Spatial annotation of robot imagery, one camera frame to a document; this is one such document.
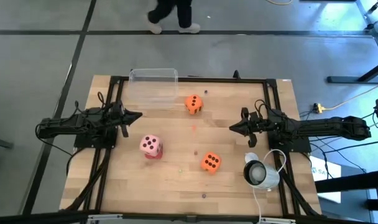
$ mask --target shoe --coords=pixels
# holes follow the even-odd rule
[[[179,32],[182,33],[182,34],[183,33],[197,34],[197,33],[200,32],[200,25],[192,23],[190,25],[190,27],[188,27],[188,28],[181,28],[181,29],[179,29]]]
[[[160,34],[162,32],[162,27],[160,27],[160,25],[158,24],[154,24],[151,21],[149,21],[149,18],[147,17],[147,15],[145,15],[145,21],[146,21],[147,27],[153,34]]]

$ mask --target clear plastic container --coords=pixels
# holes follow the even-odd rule
[[[178,96],[178,72],[173,68],[134,69],[129,74],[128,98],[142,108],[167,108]]]

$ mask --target sign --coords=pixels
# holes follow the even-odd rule
[[[312,161],[312,175],[313,180],[326,180],[327,179],[327,170],[325,168],[325,161],[313,156],[310,156]],[[328,172],[334,178],[341,177],[341,166],[334,164],[332,162],[327,162]],[[325,198],[327,200],[341,203],[341,192],[330,192],[330,193],[318,193],[318,196]]]

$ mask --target concrete floor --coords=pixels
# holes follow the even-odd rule
[[[81,30],[89,5],[85,0],[0,0],[0,29]],[[144,30],[142,16],[154,5],[151,0],[98,0],[89,30]],[[366,26],[356,3],[298,0],[289,6],[256,0],[193,0],[193,20],[203,30],[341,31]],[[176,30],[175,13],[162,25]],[[0,148],[0,216],[20,212],[41,146],[34,126],[52,115],[77,40],[77,35],[0,35],[0,138],[15,144],[14,149]],[[237,69],[243,78],[292,79],[298,110],[308,111],[314,102],[333,106],[373,87],[328,85],[327,76],[360,76],[377,64],[378,46],[368,36],[91,35],[86,36],[63,115],[71,114],[75,100],[85,104],[94,74],[176,68],[180,76],[231,77]],[[378,89],[311,119],[365,116],[376,99]],[[372,129],[372,135],[367,142],[378,140],[378,129]],[[55,140],[64,149],[71,149],[72,142],[66,137]],[[342,139],[331,146],[352,144],[356,142]],[[343,154],[367,171],[378,170],[378,144]],[[52,151],[35,213],[57,211],[67,159]],[[328,159],[353,166],[335,153]]]

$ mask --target wooden table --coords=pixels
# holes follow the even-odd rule
[[[86,107],[100,106],[97,92],[106,96],[110,76],[95,75]],[[127,98],[124,82],[122,102],[128,110],[143,116],[128,127],[129,138],[119,132],[112,150],[104,190],[102,212],[162,213],[203,215],[258,215],[257,204],[243,177],[244,153],[255,152],[260,158],[269,151],[267,134],[257,134],[258,143],[249,148],[247,138],[228,127],[240,120],[242,107],[254,111],[254,102],[264,99],[263,87],[256,83],[180,82],[179,95],[167,110],[141,109]],[[290,80],[277,80],[282,111],[299,119]],[[204,101],[201,113],[189,115],[183,104],[188,95],[197,94]],[[148,160],[139,150],[145,134],[154,134],[164,142],[161,160]],[[72,160],[60,208],[65,208],[81,192],[88,181],[94,149],[85,149]],[[215,175],[201,170],[200,161],[207,152],[221,157]],[[305,200],[321,212],[315,183],[308,160],[291,153],[295,183]],[[273,155],[267,163],[274,166]],[[97,189],[91,208],[94,207]],[[256,190],[262,216],[281,216],[278,188],[267,192]],[[293,213],[290,191],[286,186],[289,212]]]

